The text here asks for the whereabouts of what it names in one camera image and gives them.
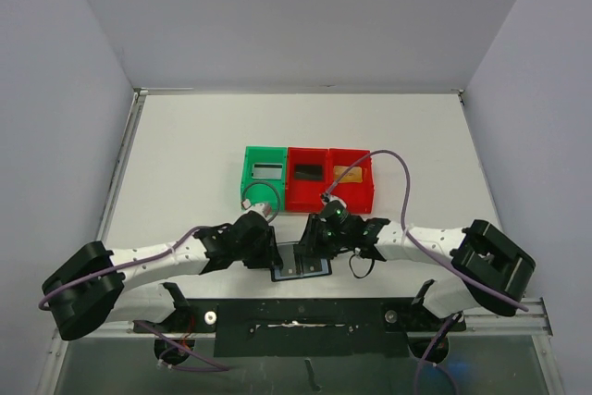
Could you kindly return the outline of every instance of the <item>gray wall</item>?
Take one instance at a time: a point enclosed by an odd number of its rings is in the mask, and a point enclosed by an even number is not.
[[[0,381],[33,393],[41,283],[93,239],[131,89],[86,0],[0,0]]]
[[[139,87],[466,86],[515,0],[89,0]]]
[[[538,261],[569,394],[592,392],[592,0],[517,0],[467,89],[506,231]]]

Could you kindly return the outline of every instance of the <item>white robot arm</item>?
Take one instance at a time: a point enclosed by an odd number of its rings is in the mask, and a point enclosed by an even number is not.
[[[101,242],[87,244],[45,281],[40,307],[51,310],[63,339],[83,337],[111,321],[160,323],[176,310],[174,291],[179,291],[160,281],[222,270],[234,261],[249,268],[281,266],[275,232],[265,220],[268,213],[268,205],[256,204],[235,224],[195,228],[175,243],[140,249],[108,251]],[[405,231],[388,219],[350,215],[339,200],[309,215],[294,251],[315,258],[356,252],[377,261],[434,264],[412,236],[439,263],[450,263],[512,301],[522,299],[535,268],[530,256],[485,221],[475,221],[470,228]],[[453,275],[427,281],[415,302],[437,318],[480,305],[499,315],[514,315],[516,310]]]

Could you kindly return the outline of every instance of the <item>purple cable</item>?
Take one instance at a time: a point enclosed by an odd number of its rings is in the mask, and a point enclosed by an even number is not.
[[[415,361],[417,363],[419,363],[419,358],[417,358],[415,356],[413,358],[415,359]],[[436,364],[436,363],[432,363],[432,366],[435,367],[437,370],[439,370],[440,372],[442,372],[446,376],[446,378],[449,380],[449,382],[454,387],[454,393],[456,395],[460,395],[461,391],[459,390],[459,386],[458,386],[458,384],[456,384],[456,381],[455,381],[454,377],[448,371],[448,369],[446,367],[444,367],[443,365],[439,365],[439,364]]]
[[[432,349],[434,349],[434,345],[436,344],[436,341],[438,341],[438,339],[446,331],[446,329],[449,327],[449,325],[455,321],[455,317],[457,315],[458,314],[454,314],[454,315],[449,316],[448,319],[446,320],[446,322],[444,324],[442,324],[442,327],[440,328],[440,330],[438,331],[436,336],[434,336],[434,338],[432,338],[432,340],[429,342],[429,345],[427,346],[427,349],[425,349],[424,354],[420,358],[419,363],[417,363],[417,367],[415,368],[415,376],[413,377],[413,395],[419,395],[419,374],[422,371],[422,367],[424,367],[424,364],[426,363],[427,356],[429,355],[430,352],[432,352]],[[452,382],[452,385],[454,386],[454,391],[458,395],[459,388],[456,385],[456,382],[454,381],[454,379],[452,378],[452,375],[449,374],[448,371],[446,371],[443,367],[440,367],[440,370],[443,371],[446,374],[446,376],[450,379],[450,381]]]
[[[405,232],[407,230],[407,226],[405,224],[405,216],[407,215],[407,204],[409,203],[409,194],[411,192],[411,174],[409,173],[409,168],[407,167],[407,163],[405,163],[403,158],[400,157],[395,152],[392,152],[390,150],[376,150],[375,152],[365,154],[360,159],[358,159],[353,164],[351,164],[349,167],[347,167],[341,173],[341,176],[339,176],[337,179],[335,179],[335,181],[329,186],[329,188],[327,189],[327,191],[325,191],[325,193],[331,194],[333,192],[333,190],[335,189],[335,187],[338,186],[339,181],[342,180],[345,177],[345,175],[347,175],[350,172],[350,170],[352,170],[352,168],[356,167],[358,164],[363,162],[365,159],[367,159],[370,156],[374,156],[375,154],[383,154],[383,153],[390,154],[391,156],[395,156],[399,160],[399,162],[401,163],[403,170],[405,172],[405,179],[407,180],[407,186],[405,187],[405,197],[403,198],[403,205],[401,208],[401,227],[403,229],[403,232]],[[449,272],[456,275],[458,278],[462,279],[465,283],[471,284],[472,286],[476,287],[477,289],[484,291],[485,293],[499,299],[500,301],[504,301],[505,303],[511,305],[512,307],[516,307],[518,309],[524,310],[525,312],[528,312],[528,307],[526,307],[524,304],[513,300],[512,298],[504,295],[503,293],[499,293],[498,291],[490,289],[488,286],[481,284],[480,282],[475,281],[474,279],[472,279],[470,277],[467,277],[462,272],[459,272],[456,268],[454,268],[452,266],[452,264],[446,262],[437,253],[433,253],[429,249],[424,247],[424,245],[420,241],[418,241],[417,238],[414,235],[412,235],[411,232],[409,232],[409,231],[407,231],[407,238],[409,238],[409,240],[411,240],[411,242],[413,244],[415,244],[415,246],[419,250],[421,250],[423,253],[425,253],[427,256],[429,256],[433,261],[435,261],[436,263],[438,263],[441,266],[443,266],[444,268],[446,268]]]
[[[174,340],[172,340],[171,338],[167,338],[165,335],[163,335],[162,333],[160,333],[158,330],[150,327],[147,323],[145,323],[144,321],[134,321],[134,323],[136,323],[138,326],[140,326],[141,328],[148,330],[150,333],[152,333],[153,335],[156,335],[158,338],[160,338],[162,341],[170,344],[172,348],[177,348],[181,351],[184,351],[185,353],[188,353],[189,355],[191,355],[194,358],[197,358],[200,361],[203,361],[204,363],[210,364],[213,367],[205,367],[205,368],[200,368],[200,367],[178,367],[178,366],[173,366],[173,369],[176,370],[186,370],[189,372],[227,372],[228,370],[230,370],[230,367],[223,365],[217,361],[214,361],[210,358],[208,358],[207,356],[203,356],[201,354],[199,354],[198,352],[192,351],[190,349],[186,349],[185,347],[181,346],[180,344],[178,344],[177,342],[175,342]],[[161,358],[163,356],[163,354],[165,352],[167,352],[169,349],[167,349],[166,351],[164,351],[163,353],[161,353],[160,357]]]
[[[46,305],[46,304],[49,301],[51,301],[55,296],[59,295],[64,290],[71,289],[73,287],[78,286],[79,284],[90,281],[91,279],[99,278],[99,277],[102,277],[102,276],[107,275],[109,273],[117,272],[118,270],[122,270],[124,268],[132,267],[132,266],[136,266],[136,265],[142,265],[142,264],[146,264],[146,263],[150,263],[152,261],[157,261],[159,259],[162,259],[165,256],[167,256],[168,254],[171,254],[172,252],[176,251],[178,249],[178,247],[180,247],[180,245],[183,242],[185,242],[193,233],[195,233],[197,230],[200,230],[202,228],[207,228],[207,226],[197,226],[197,227],[192,228],[187,233],[185,233],[181,237],[180,240],[175,242],[175,244],[170,249],[165,250],[162,253],[155,254],[153,256],[148,256],[147,258],[143,258],[138,261],[129,261],[127,263],[123,263],[120,265],[113,265],[111,267],[104,268],[103,270],[99,270],[98,272],[93,272],[90,275],[86,275],[85,277],[74,279],[73,281],[70,281],[70,282],[64,284],[63,286],[60,286],[57,289],[54,289],[54,290],[50,291],[49,293],[47,293],[43,297],[43,299],[39,302],[38,307],[41,310],[49,311],[51,309],[50,309],[49,305]]]
[[[164,352],[162,352],[160,355],[158,355],[158,359],[162,360],[163,357],[169,353],[174,351],[175,349],[177,349],[177,346],[171,346],[168,349],[166,349]],[[221,369],[217,369],[215,367],[188,367],[186,365],[171,365],[170,367],[167,365],[166,368],[171,369],[171,370],[178,370],[180,372],[196,372],[196,373],[207,373],[207,372],[224,372]]]

